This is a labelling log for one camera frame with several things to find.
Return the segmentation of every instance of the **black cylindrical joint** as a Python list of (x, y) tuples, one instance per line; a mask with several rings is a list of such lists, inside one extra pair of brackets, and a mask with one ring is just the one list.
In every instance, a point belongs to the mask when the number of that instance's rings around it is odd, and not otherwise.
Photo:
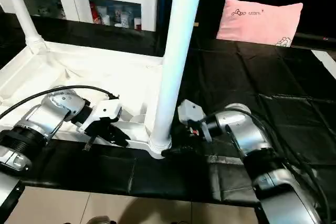
[(223, 131), (219, 126), (217, 117), (215, 115), (209, 116), (205, 123), (208, 126), (210, 136), (215, 137), (222, 135)]
[(84, 105), (82, 110), (74, 118), (72, 118), (71, 122), (73, 124), (76, 124), (76, 123), (82, 124), (83, 122), (86, 121), (86, 119), (89, 117), (91, 112), (92, 112), (92, 108), (88, 105)]
[(16, 126), (10, 131), (2, 131), (0, 145), (19, 152), (31, 161), (41, 152), (46, 145), (46, 138), (39, 132)]
[(294, 191), (294, 188), (289, 184), (281, 184), (267, 190), (260, 189), (259, 185), (254, 186), (254, 192), (259, 200), (267, 199), (277, 195), (281, 195), (290, 191)]
[(282, 160), (272, 148), (255, 150), (243, 160), (248, 176), (253, 181), (260, 175), (277, 169), (283, 169)]

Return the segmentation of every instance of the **white pole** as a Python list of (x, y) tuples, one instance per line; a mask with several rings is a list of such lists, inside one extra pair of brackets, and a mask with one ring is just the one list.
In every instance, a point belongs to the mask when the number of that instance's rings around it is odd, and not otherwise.
[(23, 32), (26, 36), (26, 44), (33, 50), (45, 47), (44, 40), (36, 31), (33, 21), (29, 15), (25, 2), (23, 0), (12, 0), (17, 19), (20, 22)]
[(149, 139), (150, 148), (156, 153), (171, 146), (170, 127), (199, 1), (173, 0), (172, 3), (159, 101)]

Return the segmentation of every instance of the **black fabric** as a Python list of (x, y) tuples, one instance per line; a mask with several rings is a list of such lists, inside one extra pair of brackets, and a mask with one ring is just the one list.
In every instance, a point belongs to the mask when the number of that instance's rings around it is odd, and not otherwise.
[[(13, 20), (1, 15), (1, 20)], [(45, 39), (161, 56), (155, 33), (119, 38), (120, 30), (48, 19), (34, 19)], [(21, 48), (21, 30), (8, 21), (0, 31), (1, 64)], [(275, 124), (290, 146), (318, 173), (336, 210), (336, 81), (309, 50), (245, 42), (205, 40), (193, 35), (178, 103), (184, 99), (209, 114), (229, 103), (243, 103)], [(173, 127), (179, 125), (175, 115)], [(180, 141), (178, 137), (173, 144)], [(227, 135), (204, 145), (206, 156), (155, 160), (145, 151), (52, 140), (23, 179), (26, 185), (144, 197), (255, 206), (251, 181)]]

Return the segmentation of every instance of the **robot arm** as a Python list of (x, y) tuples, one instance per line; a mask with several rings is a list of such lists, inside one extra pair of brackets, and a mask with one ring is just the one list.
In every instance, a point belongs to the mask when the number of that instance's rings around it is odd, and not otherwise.
[(201, 123), (201, 131), (208, 142), (223, 133), (231, 136), (270, 224), (321, 223), (293, 174), (276, 158), (276, 152), (264, 133), (249, 116), (238, 112), (250, 113), (249, 108), (238, 103), (226, 108), (205, 118), (200, 106), (185, 100), (178, 111), (182, 123)]
[(74, 90), (50, 93), (11, 130), (0, 132), (0, 165), (17, 172), (29, 170), (63, 122), (69, 121), (92, 140), (99, 136), (110, 143), (127, 146), (129, 137), (111, 124), (118, 121), (121, 111), (119, 99), (104, 100), (91, 108), (90, 102)]

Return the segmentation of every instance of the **printed logo on pillow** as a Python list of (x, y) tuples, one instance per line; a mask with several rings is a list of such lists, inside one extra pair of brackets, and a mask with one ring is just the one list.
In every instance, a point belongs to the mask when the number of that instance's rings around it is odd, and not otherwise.
[(241, 12), (239, 9), (236, 9), (236, 11), (234, 13), (231, 13), (231, 15), (235, 15), (235, 14), (241, 16), (241, 15), (245, 15), (246, 12)]
[(279, 47), (290, 47), (290, 38), (283, 37), (275, 45)]
[[(248, 12), (248, 15), (261, 15), (260, 12)], [(239, 9), (236, 9), (236, 11), (234, 13), (231, 13), (232, 16), (234, 16), (235, 14), (237, 14), (238, 16), (241, 15), (245, 15), (246, 12), (241, 12)]]

